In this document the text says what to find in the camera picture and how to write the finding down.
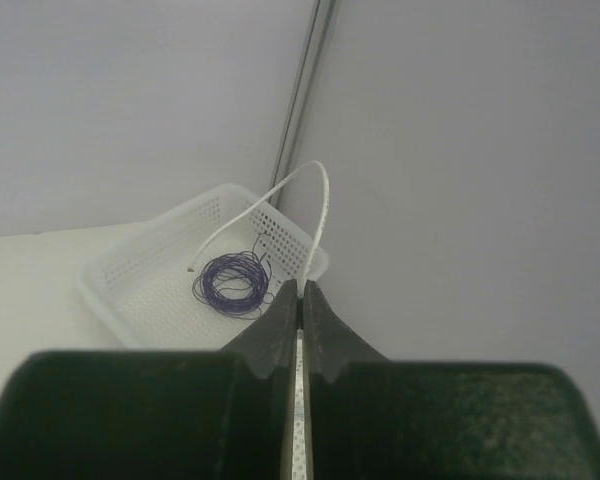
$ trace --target metal rod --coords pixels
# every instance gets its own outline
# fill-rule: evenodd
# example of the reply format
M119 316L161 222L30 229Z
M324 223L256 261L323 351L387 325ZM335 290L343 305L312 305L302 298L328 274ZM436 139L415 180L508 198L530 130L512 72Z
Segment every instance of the metal rod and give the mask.
M293 155L297 143L298 132L302 124L305 105L309 97L309 90L313 83L313 77L318 65L318 60L322 54L324 38L331 20L333 5L337 0L316 0L309 29L305 39L305 45L302 51L298 74L293 85L291 101L287 111L287 118L284 123L280 145L278 147L278 156L271 177L271 187L275 186L280 180L287 176L293 163ZM280 205L281 192L271 197L269 202L274 207Z

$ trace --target white wall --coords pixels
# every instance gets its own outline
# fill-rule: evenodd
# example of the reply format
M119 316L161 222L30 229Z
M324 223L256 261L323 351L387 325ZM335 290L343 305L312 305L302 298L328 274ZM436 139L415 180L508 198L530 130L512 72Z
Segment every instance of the white wall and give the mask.
M557 364L600 425L600 0L342 2L305 120L336 312L395 358ZM319 191L283 204L310 231Z
M0 1L0 235L266 190L311 7Z

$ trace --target perforated white strip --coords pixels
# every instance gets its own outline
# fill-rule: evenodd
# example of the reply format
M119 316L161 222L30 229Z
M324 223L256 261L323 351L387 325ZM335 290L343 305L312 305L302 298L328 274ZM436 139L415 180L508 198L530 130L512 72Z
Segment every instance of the perforated white strip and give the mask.
M327 171L325 170L324 165L322 165L322 163L320 163L316 160L312 160L312 161L307 162L304 165L301 165L300 167L296 168L293 172L291 172L284 179L282 179L275 187L273 187L271 190L269 190L267 193L265 193L262 197L260 197L258 199L258 201L256 201L253 205L251 205L249 208L247 208L244 212L242 212L240 215L234 217L233 219L229 220L222 227L220 227L218 230L213 232L209 236L209 238L207 238L202 243L200 248L198 248L198 251L196 252L195 256L193 257L193 261L191 262L191 265L189 266L189 271L191 271L191 272L194 271L194 266L196 264L198 257L200 256L202 251L213 241L214 238L216 238L218 235L220 235L220 233L222 233L225 229L229 228L231 225L236 223L238 220L241 220L242 218L249 215L253 210L258 208L258 205L265 202L269 197L271 197L272 195L277 193L279 190L281 190L282 187L284 187L287 183L289 183L291 180L293 180L302 170L309 167L310 165L315 165L316 167L318 167L320 169L320 172L322 173L323 199L322 199L322 212L320 214L320 222L318 223L318 228L316 229L316 234L313 237L313 244L311 245L311 249L309 250L309 253L307 254L307 258L305 261L304 269L302 271L302 275L300 276L300 278L298 278L298 298L302 298L302 296L304 295L304 286L307 283L307 278L309 276L309 269L311 268L311 261L313 260L313 256L316 253L316 250L318 249L318 245L320 245L320 239L322 238L322 232L324 231L324 225L327 221L327 212L329 211L329 176L327 175Z
M306 480L307 455L304 431L304 365L302 361L302 333L298 332L296 356L296 388L293 415L293 456L291 457L292 480Z

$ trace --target white surface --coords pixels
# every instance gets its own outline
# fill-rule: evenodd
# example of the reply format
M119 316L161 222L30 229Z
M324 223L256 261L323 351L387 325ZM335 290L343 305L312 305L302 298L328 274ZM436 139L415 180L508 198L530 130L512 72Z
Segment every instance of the white surface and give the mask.
M336 313L394 358L557 364L600 427L600 0L340 2L314 93Z
M263 192L304 0L0 1L0 235Z
M121 348L75 288L87 258L140 224L0 238L0 390L31 353Z
M188 272L205 239L246 212L202 251L193 264L195 272ZM271 266L269 293L273 298L283 282L300 276L311 245L311 237L270 204L258 204L252 192L225 184L111 245L87 263L78 285L87 304L127 347L216 350L250 322L227 318L193 297L191 285L207 262L255 246L256 254L266 254L264 260ZM318 248L309 277L318 279L327 265L326 253ZM245 317L255 319L265 311L262 305Z

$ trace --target white floor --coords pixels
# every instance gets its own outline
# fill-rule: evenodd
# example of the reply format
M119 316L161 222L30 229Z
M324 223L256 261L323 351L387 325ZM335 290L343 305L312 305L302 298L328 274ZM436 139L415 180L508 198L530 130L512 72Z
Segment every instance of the white floor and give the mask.
M121 348L83 304L78 270L141 224L0 237L0 390L30 354Z

